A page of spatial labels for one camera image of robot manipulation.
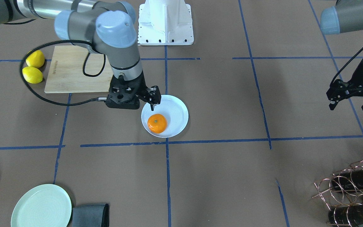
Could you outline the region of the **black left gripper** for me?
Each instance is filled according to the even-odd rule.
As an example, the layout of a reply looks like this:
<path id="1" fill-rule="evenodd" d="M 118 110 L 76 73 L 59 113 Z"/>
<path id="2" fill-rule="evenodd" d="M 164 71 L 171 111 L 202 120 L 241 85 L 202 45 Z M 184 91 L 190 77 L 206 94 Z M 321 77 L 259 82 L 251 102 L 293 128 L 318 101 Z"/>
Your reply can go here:
<path id="1" fill-rule="evenodd" d="M 329 108 L 331 111 L 336 108 L 338 101 L 348 99 L 352 96 L 363 97 L 363 60 L 361 60 L 348 82 L 336 79 L 330 85 L 326 95 L 330 100 Z"/>

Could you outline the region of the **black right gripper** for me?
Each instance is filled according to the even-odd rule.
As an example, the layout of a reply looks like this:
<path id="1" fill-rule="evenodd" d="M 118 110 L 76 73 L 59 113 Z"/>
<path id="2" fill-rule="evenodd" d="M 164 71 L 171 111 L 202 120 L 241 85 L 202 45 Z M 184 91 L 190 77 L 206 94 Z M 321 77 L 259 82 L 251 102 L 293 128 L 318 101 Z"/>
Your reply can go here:
<path id="1" fill-rule="evenodd" d="M 161 93 L 158 86 L 148 88 L 145 83 L 144 74 L 141 73 L 136 79 L 124 80 L 122 76 L 112 76 L 106 106 L 113 109 L 136 110 L 140 107 L 140 100 L 150 105 L 154 111 L 155 105 L 161 102 Z"/>

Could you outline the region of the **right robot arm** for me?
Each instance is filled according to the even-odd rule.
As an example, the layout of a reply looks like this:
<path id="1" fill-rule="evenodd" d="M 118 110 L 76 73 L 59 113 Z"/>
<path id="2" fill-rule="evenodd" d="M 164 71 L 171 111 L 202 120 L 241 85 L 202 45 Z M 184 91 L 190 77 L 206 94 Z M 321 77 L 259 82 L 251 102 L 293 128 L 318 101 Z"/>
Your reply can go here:
<path id="1" fill-rule="evenodd" d="M 98 97 L 72 105 L 88 102 L 105 102 L 115 109 L 138 109 L 140 101 L 153 110 L 159 105 L 161 94 L 158 86 L 147 87 L 137 33 L 134 28 L 136 14 L 133 6 L 124 1 L 109 3 L 98 0 L 0 0 L 0 24 L 20 19 L 53 19 L 59 41 L 40 45 L 36 52 L 55 44 L 71 43 L 102 54 L 112 69 L 112 79 L 107 97 Z"/>

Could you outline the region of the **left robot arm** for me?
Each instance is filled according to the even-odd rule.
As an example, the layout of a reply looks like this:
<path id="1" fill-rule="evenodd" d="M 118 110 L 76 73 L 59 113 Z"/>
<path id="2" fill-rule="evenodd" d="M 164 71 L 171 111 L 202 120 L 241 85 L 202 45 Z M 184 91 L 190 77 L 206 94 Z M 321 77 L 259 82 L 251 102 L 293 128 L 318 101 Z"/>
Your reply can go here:
<path id="1" fill-rule="evenodd" d="M 322 11 L 320 26 L 324 35 L 363 30 L 363 0 L 337 0 L 334 6 Z M 363 97 L 363 58 L 349 81 L 338 79 L 340 73 L 333 77 L 326 92 L 330 110 L 344 99 Z"/>

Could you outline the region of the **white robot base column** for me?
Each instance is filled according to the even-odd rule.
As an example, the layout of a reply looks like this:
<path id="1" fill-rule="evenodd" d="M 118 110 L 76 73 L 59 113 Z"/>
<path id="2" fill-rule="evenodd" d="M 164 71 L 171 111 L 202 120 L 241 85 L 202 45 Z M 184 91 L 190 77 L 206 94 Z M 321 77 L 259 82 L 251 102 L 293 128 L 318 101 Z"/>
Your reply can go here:
<path id="1" fill-rule="evenodd" d="M 184 0 L 146 0 L 138 9 L 141 46 L 193 45 L 192 9 Z"/>

